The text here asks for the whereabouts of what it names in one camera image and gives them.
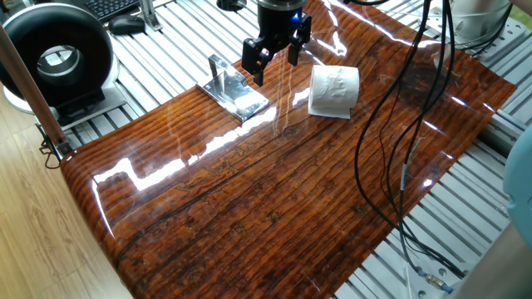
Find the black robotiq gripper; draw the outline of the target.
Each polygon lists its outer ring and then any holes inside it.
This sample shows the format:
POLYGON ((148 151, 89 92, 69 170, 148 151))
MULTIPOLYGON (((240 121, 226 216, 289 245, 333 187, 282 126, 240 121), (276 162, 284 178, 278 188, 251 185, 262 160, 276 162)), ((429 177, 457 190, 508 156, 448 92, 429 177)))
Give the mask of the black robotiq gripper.
POLYGON ((241 66, 253 76, 257 86, 264 84, 264 69, 271 61, 266 48, 285 48, 290 43, 288 62, 292 66, 298 64, 298 54, 309 42, 312 30, 312 17, 303 14, 307 2, 258 0, 259 37, 244 40, 241 61, 241 66))

